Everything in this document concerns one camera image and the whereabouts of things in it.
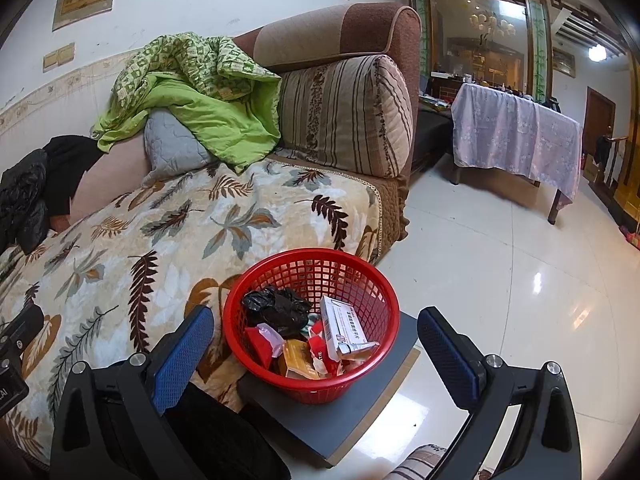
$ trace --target red plastic basket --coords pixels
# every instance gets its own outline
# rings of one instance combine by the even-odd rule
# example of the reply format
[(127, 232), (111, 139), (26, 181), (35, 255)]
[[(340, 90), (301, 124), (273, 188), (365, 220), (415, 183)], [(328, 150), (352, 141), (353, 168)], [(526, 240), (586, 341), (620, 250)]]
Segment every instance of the red plastic basket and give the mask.
[[(292, 288), (313, 304), (315, 312), (320, 312), (323, 296), (352, 304), (367, 339), (380, 346), (362, 366), (336, 378), (297, 380), (270, 372), (258, 363), (244, 335), (246, 314), (240, 304), (246, 293), (267, 285)], [(309, 248), (276, 254), (245, 272), (226, 298), (222, 326), (232, 352), (252, 374), (299, 402), (322, 404), (337, 399), (382, 361), (396, 340), (399, 323), (398, 298), (379, 270), (352, 254)]]

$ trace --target striped cushion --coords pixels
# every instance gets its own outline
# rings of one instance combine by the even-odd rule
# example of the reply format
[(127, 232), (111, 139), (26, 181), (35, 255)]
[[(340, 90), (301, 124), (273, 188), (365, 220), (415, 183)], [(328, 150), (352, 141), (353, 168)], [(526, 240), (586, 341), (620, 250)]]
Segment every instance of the striped cushion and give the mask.
[(389, 56), (282, 74), (278, 112), (284, 146), (310, 162), (394, 178), (409, 156), (411, 101)]
[[(428, 480), (433, 469), (446, 453), (447, 448), (428, 444), (420, 446), (383, 480)], [(474, 480), (489, 480), (492, 471), (483, 468)]]

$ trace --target light switch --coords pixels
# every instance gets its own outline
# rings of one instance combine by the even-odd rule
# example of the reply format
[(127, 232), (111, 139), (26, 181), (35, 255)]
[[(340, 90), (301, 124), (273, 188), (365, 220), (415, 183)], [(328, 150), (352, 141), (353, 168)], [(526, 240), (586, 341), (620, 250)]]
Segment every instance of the light switch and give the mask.
[(42, 59), (42, 71), (48, 72), (52, 68), (55, 68), (60, 65), (64, 65), (69, 61), (72, 61), (76, 56), (76, 44), (69, 43), (68, 45), (62, 46), (53, 52), (49, 52)]

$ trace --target wooden door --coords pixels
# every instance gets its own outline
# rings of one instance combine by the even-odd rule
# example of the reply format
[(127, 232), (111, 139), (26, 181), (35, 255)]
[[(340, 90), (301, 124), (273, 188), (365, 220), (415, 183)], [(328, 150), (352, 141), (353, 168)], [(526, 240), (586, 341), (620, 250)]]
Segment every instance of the wooden door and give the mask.
[(613, 136), (613, 121), (616, 117), (616, 104), (587, 87), (587, 110), (584, 114), (582, 132), (582, 150), (591, 155), (596, 153), (596, 141), (600, 136)]

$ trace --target gray pillow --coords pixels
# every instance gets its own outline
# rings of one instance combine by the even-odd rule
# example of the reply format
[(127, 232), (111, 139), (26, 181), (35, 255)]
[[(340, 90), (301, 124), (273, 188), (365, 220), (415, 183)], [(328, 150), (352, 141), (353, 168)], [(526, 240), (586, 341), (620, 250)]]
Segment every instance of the gray pillow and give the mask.
[(213, 160), (193, 134), (166, 108), (153, 108), (145, 125), (145, 151), (151, 172), (142, 185), (198, 170)]

